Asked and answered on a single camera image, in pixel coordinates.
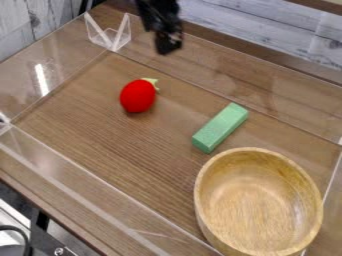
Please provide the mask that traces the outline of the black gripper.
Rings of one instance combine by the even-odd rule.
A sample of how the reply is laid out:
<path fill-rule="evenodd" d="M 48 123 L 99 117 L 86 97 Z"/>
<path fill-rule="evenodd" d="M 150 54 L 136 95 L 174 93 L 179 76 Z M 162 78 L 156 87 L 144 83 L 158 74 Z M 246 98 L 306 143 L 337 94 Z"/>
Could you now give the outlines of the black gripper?
<path fill-rule="evenodd" d="M 155 31 L 155 48 L 167 55 L 183 46 L 178 0 L 135 0 L 144 30 Z"/>

